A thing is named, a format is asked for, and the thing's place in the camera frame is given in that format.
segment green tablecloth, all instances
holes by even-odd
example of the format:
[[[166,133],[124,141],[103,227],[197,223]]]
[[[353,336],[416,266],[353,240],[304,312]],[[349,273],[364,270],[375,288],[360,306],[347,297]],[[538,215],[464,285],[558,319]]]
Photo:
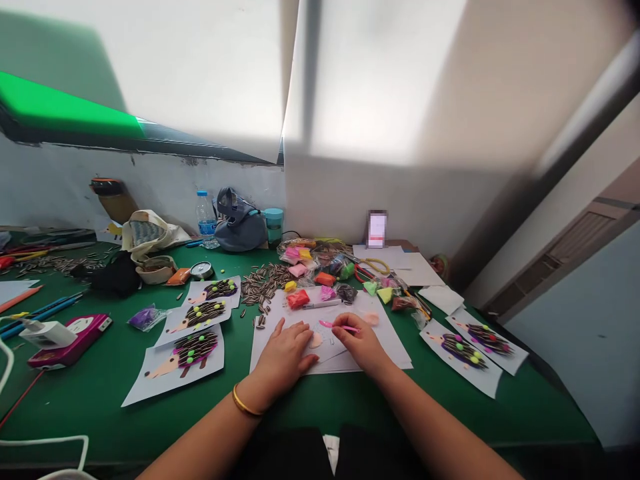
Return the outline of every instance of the green tablecloth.
[[[98,244],[95,250],[104,251],[110,246]],[[83,256],[88,252],[74,251],[69,255]],[[180,267],[208,260],[218,279],[247,275],[252,265],[276,260],[270,251],[231,254],[178,247],[168,254]],[[221,269],[225,269],[223,275],[219,273]],[[4,275],[2,280],[13,279],[13,275]],[[57,273],[25,278],[41,278],[45,287],[9,313],[34,310],[81,290],[74,280]],[[124,301],[89,293],[56,315],[54,318],[64,323],[72,317],[108,313],[114,324],[76,365],[46,372],[2,428],[0,438],[18,440],[86,434],[90,439],[87,459],[90,463],[146,462],[156,458],[249,372],[251,319],[257,314],[257,305],[248,307],[241,319],[241,304],[231,319],[222,324],[225,339],[222,371],[180,390],[120,408],[138,374],[145,349],[156,342],[162,328],[156,326],[151,332],[143,333],[127,325],[127,320],[151,303],[163,309],[179,306],[182,299],[176,301],[176,296],[187,288],[188,285],[146,285]],[[435,318],[446,324],[444,314],[436,308],[433,310]],[[572,399],[551,386],[528,361],[516,377],[502,375],[497,399],[492,400],[432,352],[418,335],[408,312],[392,313],[390,308],[387,312],[413,361],[413,370],[407,371],[409,376],[491,446],[596,442],[593,430]],[[10,347],[18,343],[21,340],[16,337],[7,342]],[[16,364],[0,399],[0,414],[6,414],[35,378],[37,372],[25,363],[35,352],[31,344],[16,351]],[[0,367],[4,368],[5,364],[2,356]],[[346,422],[364,426],[392,441],[405,441],[384,398],[363,373],[302,378],[269,412],[258,434],[312,425],[336,435]],[[79,452],[79,444],[46,449],[2,448],[0,463],[74,462]]]

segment smartphone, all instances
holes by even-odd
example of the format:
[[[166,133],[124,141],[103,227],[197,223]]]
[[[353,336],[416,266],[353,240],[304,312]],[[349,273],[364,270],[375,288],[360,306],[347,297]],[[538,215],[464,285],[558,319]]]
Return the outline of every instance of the smartphone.
[[[369,210],[367,248],[384,248],[387,238],[387,211]]]

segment gold bangle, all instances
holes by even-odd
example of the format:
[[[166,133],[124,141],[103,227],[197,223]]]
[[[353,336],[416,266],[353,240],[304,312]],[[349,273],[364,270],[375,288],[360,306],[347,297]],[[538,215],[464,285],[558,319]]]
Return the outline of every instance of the gold bangle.
[[[235,403],[235,406],[238,407],[238,410],[240,410],[242,413],[246,413],[247,415],[250,415],[252,417],[262,417],[262,415],[264,415],[264,412],[261,413],[261,412],[256,412],[255,410],[251,410],[248,406],[242,403],[240,398],[238,398],[238,394],[235,391],[238,385],[239,383],[236,383],[233,386],[233,402]]]

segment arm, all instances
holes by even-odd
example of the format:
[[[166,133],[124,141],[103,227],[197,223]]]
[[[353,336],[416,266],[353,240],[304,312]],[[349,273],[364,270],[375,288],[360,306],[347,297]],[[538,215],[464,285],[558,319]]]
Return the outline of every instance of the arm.
[[[386,354],[372,328],[360,317],[345,313],[333,324],[360,329],[352,335],[334,326],[332,332],[376,382],[422,462],[438,478],[521,478],[486,443],[400,370]]]
[[[282,330],[280,320],[253,372],[236,389],[253,411],[265,412],[318,360],[301,358],[312,332],[302,322]],[[261,417],[243,413],[233,394],[190,428],[138,477],[140,479],[219,479],[234,466]]]

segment window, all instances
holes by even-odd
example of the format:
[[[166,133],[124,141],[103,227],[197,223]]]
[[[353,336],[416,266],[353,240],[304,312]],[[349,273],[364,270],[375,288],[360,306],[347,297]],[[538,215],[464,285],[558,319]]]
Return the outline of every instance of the window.
[[[251,155],[0,72],[0,129],[12,141],[266,163]],[[278,165],[284,163],[282,142]]]

